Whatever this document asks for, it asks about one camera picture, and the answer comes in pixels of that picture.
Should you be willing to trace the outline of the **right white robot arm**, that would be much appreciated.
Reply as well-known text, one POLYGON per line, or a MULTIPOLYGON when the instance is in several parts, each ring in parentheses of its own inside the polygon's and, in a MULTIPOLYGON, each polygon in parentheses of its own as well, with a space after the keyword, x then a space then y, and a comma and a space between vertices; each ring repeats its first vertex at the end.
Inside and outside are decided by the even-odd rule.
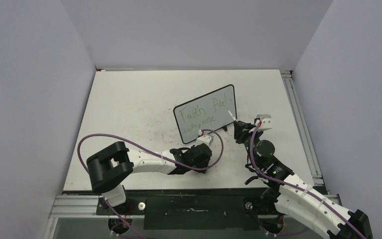
POLYGON ((367 214, 330 200, 275 157, 273 143, 260 139, 270 122, 271 119, 233 122, 235 142, 245 146, 246 167, 255 174, 248 182, 261 179, 268 186, 262 194, 263 210, 289 216, 323 239, 372 239, 367 214))

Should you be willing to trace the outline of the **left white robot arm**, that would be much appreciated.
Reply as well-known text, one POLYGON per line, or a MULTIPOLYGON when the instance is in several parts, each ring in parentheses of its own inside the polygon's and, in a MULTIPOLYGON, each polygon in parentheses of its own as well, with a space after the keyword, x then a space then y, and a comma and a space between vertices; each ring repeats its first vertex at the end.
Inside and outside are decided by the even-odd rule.
POLYGON ((121 182, 133 173, 162 173, 183 175, 196 168, 204 173, 212 151, 206 143, 188 149, 170 149, 155 155, 140 150, 130 150, 118 141, 93 154, 87 160, 92 192, 103 195, 115 214, 128 209, 128 200, 121 182))

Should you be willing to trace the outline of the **black framed small whiteboard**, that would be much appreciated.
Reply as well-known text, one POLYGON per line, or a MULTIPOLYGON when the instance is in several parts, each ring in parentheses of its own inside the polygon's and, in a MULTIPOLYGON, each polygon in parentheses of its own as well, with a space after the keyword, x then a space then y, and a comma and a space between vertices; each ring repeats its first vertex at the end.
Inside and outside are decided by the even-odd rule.
POLYGON ((228 111, 237 118, 235 87, 232 84, 174 107, 182 143, 195 141, 201 129, 219 130, 233 123, 228 111))

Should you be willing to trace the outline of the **white whiteboard marker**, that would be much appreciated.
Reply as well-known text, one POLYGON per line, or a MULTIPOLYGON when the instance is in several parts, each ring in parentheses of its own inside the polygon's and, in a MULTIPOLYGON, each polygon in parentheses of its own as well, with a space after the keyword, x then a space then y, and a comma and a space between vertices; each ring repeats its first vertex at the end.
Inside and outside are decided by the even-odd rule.
POLYGON ((228 111, 228 113, 234 121, 237 121, 237 118, 234 116, 234 114, 231 111, 228 111))

